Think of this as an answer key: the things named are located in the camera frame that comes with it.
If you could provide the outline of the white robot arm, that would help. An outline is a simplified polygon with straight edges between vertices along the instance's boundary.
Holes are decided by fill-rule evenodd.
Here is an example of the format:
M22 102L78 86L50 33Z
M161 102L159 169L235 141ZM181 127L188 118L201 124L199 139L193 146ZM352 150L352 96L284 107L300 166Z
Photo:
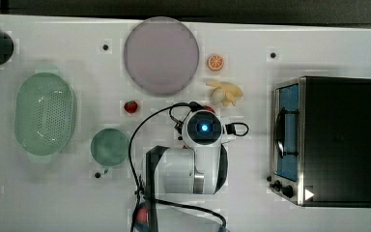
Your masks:
M222 188L228 172L222 135L220 119L209 110L198 110L185 119L183 148L156 146L146 153L142 165L150 232L158 232L156 203L163 195L215 194Z

